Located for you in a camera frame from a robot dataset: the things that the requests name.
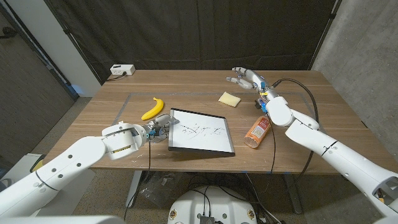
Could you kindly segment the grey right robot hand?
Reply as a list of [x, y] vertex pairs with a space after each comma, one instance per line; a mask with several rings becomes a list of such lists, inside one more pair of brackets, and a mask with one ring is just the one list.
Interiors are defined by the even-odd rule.
[[236, 83], [247, 90], [255, 90], [267, 101], [279, 96], [273, 87], [255, 71], [243, 67], [233, 67], [232, 71], [236, 72], [238, 76], [236, 78], [226, 77], [226, 81]]

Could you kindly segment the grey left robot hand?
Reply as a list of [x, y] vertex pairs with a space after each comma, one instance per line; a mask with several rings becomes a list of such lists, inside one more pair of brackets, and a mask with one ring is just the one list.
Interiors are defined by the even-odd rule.
[[150, 142], [161, 142], [169, 137], [170, 126], [179, 120], [169, 114], [162, 114], [143, 125]]

